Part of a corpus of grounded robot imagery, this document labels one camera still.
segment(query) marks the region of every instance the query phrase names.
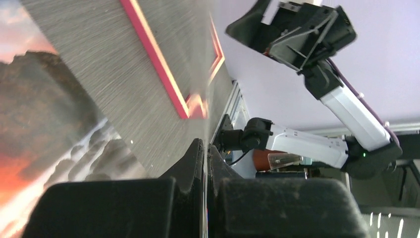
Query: black padding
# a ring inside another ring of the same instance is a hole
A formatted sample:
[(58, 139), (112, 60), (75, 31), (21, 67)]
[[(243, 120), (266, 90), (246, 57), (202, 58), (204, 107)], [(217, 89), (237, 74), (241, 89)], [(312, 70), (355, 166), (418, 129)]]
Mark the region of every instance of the black padding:
[(175, 178), (181, 192), (193, 188), (194, 178), (201, 179), (204, 159), (204, 145), (200, 139), (194, 139), (184, 156), (159, 178)]
[(332, 179), (227, 179), (217, 213), (217, 237), (368, 237), (353, 196)]
[(167, 238), (174, 190), (173, 178), (53, 185), (23, 238)]

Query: mountain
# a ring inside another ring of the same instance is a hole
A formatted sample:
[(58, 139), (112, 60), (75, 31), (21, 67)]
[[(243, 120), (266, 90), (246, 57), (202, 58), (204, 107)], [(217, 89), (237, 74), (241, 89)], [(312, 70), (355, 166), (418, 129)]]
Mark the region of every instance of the mountain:
[(15, 180), (32, 181), (105, 118), (61, 58), (46, 52), (0, 63), (0, 102), (0, 179), (13, 164)]

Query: robotic arm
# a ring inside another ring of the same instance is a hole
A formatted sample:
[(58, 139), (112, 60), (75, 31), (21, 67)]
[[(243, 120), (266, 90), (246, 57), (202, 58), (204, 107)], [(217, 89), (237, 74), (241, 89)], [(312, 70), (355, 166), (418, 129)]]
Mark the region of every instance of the robotic arm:
[(283, 63), (305, 78), (306, 89), (351, 131), (352, 137), (326, 138), (251, 119), (237, 148), (284, 151), (324, 162), (358, 179), (371, 178), (402, 154), (395, 134), (379, 119), (329, 58), (356, 39), (341, 7), (279, 4), (270, 25), (261, 23), (270, 0), (259, 0), (226, 33)]

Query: printed landscape image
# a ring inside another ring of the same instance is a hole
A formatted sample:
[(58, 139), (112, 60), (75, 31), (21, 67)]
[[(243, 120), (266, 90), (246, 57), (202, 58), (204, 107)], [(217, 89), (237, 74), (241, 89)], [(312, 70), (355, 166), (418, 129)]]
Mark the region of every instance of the printed landscape image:
[(46, 188), (146, 172), (17, 0), (0, 1), (0, 237)]

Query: white wall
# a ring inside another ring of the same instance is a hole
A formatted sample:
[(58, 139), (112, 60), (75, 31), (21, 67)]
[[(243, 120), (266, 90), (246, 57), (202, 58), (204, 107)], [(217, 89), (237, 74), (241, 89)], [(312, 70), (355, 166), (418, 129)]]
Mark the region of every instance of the white wall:
[[(338, 169), (320, 169), (322, 175), (342, 181)], [(367, 180), (352, 179), (352, 194), (359, 205), (393, 206), (381, 175)]]
[[(303, 79), (284, 65), (225, 35), (256, 0), (217, 0), (214, 21), (229, 73), (238, 80), (251, 117), (296, 129), (341, 127), (306, 91)], [(333, 58), (371, 107), (393, 123), (420, 121), (420, 1), (325, 0), (342, 5), (357, 40)]]

